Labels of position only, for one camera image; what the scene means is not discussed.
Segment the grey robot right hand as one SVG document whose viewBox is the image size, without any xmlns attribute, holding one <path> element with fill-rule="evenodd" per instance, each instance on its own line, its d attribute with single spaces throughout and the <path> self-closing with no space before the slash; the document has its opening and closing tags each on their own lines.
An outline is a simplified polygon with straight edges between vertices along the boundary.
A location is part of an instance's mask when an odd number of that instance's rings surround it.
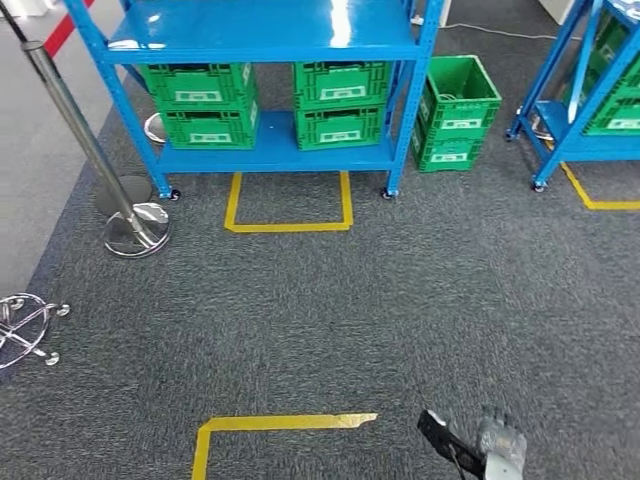
<svg viewBox="0 0 640 480">
<path fill-rule="evenodd" d="M 500 408 L 484 405 L 478 424 L 477 448 L 483 453 L 496 453 L 519 470 L 523 470 L 528 443 L 515 419 Z"/>
</svg>

